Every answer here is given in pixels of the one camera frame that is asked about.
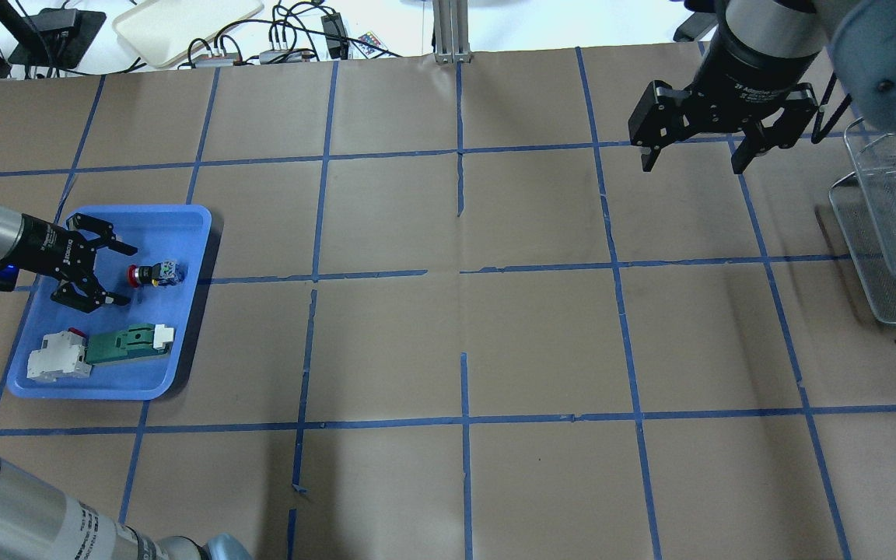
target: white floor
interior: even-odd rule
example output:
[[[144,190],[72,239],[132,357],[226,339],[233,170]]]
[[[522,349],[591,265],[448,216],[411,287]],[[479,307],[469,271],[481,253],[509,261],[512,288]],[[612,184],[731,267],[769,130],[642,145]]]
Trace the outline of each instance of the white floor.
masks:
[[[60,7],[61,0],[21,0],[29,13]],[[258,16],[270,18],[271,4]],[[374,32],[392,51],[404,56],[430,52],[433,15],[426,0],[327,0],[345,18],[349,35]],[[106,13],[106,25],[96,37],[79,71],[104,73],[128,67],[138,56],[115,34],[115,17],[134,8],[127,0],[72,0],[68,7]],[[470,42],[474,51],[518,51],[667,43],[689,12],[672,0],[470,0]],[[310,28],[320,29],[320,18],[303,16]],[[266,26],[245,24],[231,33],[246,57],[268,49]],[[16,40],[0,24],[0,46],[8,56]],[[317,42],[320,50],[323,41]],[[21,68],[13,75],[20,77]]]

